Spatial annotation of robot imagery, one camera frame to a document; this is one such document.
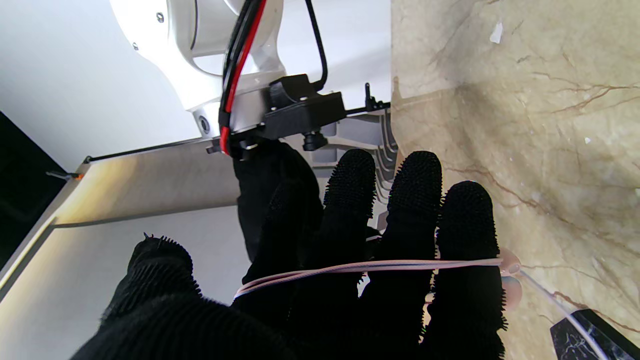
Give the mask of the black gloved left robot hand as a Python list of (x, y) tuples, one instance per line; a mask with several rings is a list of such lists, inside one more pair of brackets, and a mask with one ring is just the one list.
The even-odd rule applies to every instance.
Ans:
[[(243, 283), (368, 260), (375, 165), (348, 150), (320, 204), (318, 183), (285, 174)], [(376, 261), (496, 259), (493, 203), (477, 182), (442, 195), (438, 157), (404, 158)], [(203, 296), (189, 253), (146, 235), (100, 325), (74, 360), (501, 360), (507, 328), (496, 265), (329, 273), (270, 285), (224, 305)]]

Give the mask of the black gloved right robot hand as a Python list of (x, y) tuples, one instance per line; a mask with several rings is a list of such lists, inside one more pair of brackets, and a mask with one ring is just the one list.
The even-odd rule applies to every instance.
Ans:
[(302, 184), (308, 205), (308, 229), (318, 229), (323, 213), (318, 179), (306, 158), (288, 143), (263, 142), (254, 148), (249, 159), (234, 159), (233, 170), (240, 189), (238, 221), (250, 262), (258, 255), (259, 235), (270, 201), (278, 186), (286, 180)]

